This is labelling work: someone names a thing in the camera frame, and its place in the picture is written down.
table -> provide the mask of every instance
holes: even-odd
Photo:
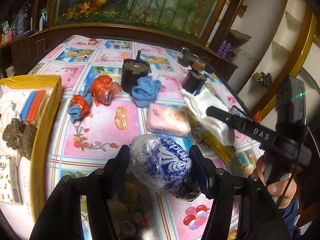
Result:
[[[60,74],[64,89],[63,97],[52,129],[46,169],[47,198],[57,182],[64,175],[73,178],[86,176],[106,161],[114,158],[123,144],[130,144],[135,136],[150,133],[145,120],[148,109],[138,108],[129,94],[122,92],[109,106],[96,106],[92,103],[91,112],[81,122],[72,124],[66,110],[74,94],[83,85],[91,85],[98,75],[108,74],[113,81],[121,81],[122,64],[125,58],[135,58],[141,50],[141,58],[150,63],[155,79],[162,82],[162,89],[156,103],[172,107],[186,107],[180,94],[181,82],[187,75],[187,68],[177,62],[180,52],[158,46],[133,42],[105,39],[90,39],[74,35],[45,56],[30,72],[34,74]],[[242,110],[232,93],[215,75],[209,75],[205,86],[228,108],[236,105]],[[127,129],[119,130],[114,117],[119,107],[125,109]],[[169,136],[188,150],[197,144],[207,158],[217,167],[225,168],[223,162],[210,150],[204,141],[192,136],[198,127],[191,123],[192,131],[186,138]],[[258,158],[263,152],[259,142],[238,133],[234,147],[236,153],[252,151]],[[121,192],[108,201],[116,231],[135,239],[192,240],[202,236],[206,222],[192,228],[183,223],[186,210],[190,207],[205,205],[210,208],[212,200],[202,194],[193,202],[178,200],[169,194],[157,194],[141,184],[132,173],[126,176]],[[230,230],[238,223],[238,202],[234,201]],[[81,199],[81,216],[86,240],[92,239],[87,216],[86,198]]]

aquarium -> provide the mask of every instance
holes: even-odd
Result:
[[[57,0],[55,25],[139,26],[199,42],[219,0]]]

black cable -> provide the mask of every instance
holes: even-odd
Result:
[[[288,190],[288,187],[289,187],[289,185],[290,185],[290,183],[291,183],[291,181],[292,181],[292,179],[293,179],[293,176],[295,175],[295,173],[296,173],[296,171],[297,171],[298,160],[299,160],[299,153],[300,153],[301,145],[302,145],[302,143],[299,144],[298,153],[297,153],[297,158],[296,158],[296,160],[295,160],[295,163],[294,163],[294,166],[293,166],[293,169],[292,169],[292,172],[291,172],[291,176],[290,176],[290,178],[289,178],[289,180],[288,180],[288,183],[287,183],[287,185],[285,186],[285,189],[284,189],[282,195],[278,198],[278,200],[277,200],[277,202],[276,202],[276,206],[277,206],[278,208],[279,208],[279,206],[280,206],[280,204],[281,204],[281,202],[282,202],[282,200],[283,200],[283,198],[284,198],[285,193],[286,193],[287,190]]]

bolt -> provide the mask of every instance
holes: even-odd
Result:
[[[257,181],[259,177],[256,174],[251,174],[250,179],[252,179],[253,181]]]
[[[219,175],[222,175],[222,174],[224,174],[224,169],[222,169],[222,168],[217,168],[217,169],[216,169],[216,173],[219,174]]]
[[[96,175],[101,175],[101,174],[104,173],[104,170],[103,170],[103,169],[97,169],[97,170],[94,171],[94,173],[95,173]]]
[[[62,177],[62,180],[63,180],[63,181],[68,181],[69,179],[71,179],[71,176],[70,176],[70,175],[64,175],[64,176]]]

black container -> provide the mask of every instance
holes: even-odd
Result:
[[[122,65],[121,87],[131,95],[132,88],[138,85],[138,79],[151,73],[150,64],[144,60],[125,59]]]
[[[184,79],[182,83],[182,88],[188,91],[189,93],[193,94],[194,91],[198,90],[203,87],[207,77],[200,72],[194,72],[189,70],[188,75]]]

